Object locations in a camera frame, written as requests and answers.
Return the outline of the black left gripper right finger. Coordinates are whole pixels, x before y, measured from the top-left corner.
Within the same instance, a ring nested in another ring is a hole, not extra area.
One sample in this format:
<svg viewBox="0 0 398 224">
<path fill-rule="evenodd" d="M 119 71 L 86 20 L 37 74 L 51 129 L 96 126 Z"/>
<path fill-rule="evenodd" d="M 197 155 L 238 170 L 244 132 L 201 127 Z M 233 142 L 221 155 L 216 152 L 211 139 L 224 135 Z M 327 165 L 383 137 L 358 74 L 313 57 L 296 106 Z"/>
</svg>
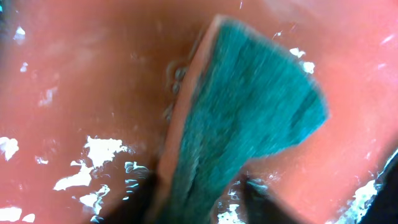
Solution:
<svg viewBox="0 0 398 224">
<path fill-rule="evenodd" d="M 277 198 L 269 192 L 262 179 L 241 176 L 244 204 L 249 224 L 299 224 L 288 208 L 284 208 Z"/>
</svg>

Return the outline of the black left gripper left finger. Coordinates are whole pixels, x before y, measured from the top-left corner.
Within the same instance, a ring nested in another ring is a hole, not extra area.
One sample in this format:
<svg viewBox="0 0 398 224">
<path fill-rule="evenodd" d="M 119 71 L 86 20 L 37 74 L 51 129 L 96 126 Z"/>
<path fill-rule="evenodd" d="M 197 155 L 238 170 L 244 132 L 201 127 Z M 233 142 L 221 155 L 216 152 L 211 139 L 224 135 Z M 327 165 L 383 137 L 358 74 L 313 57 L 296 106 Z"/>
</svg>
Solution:
<svg viewBox="0 0 398 224">
<path fill-rule="evenodd" d="M 101 224 L 141 224 L 151 206 L 157 185 L 157 175 L 150 172 L 141 186 L 113 211 L 104 217 Z"/>
</svg>

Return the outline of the pink green scrub sponge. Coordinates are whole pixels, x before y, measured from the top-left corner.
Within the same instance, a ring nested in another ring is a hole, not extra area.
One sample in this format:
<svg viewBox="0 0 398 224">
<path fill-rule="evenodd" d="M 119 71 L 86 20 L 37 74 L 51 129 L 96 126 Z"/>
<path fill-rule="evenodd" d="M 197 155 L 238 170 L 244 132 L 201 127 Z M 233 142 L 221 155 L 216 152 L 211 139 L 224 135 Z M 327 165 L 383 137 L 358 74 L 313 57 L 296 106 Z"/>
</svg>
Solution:
<svg viewBox="0 0 398 224">
<path fill-rule="evenodd" d="M 298 146 L 328 119 L 303 62 L 242 21 L 218 15 L 173 106 L 150 223 L 210 223 L 251 159 Z"/>
</svg>

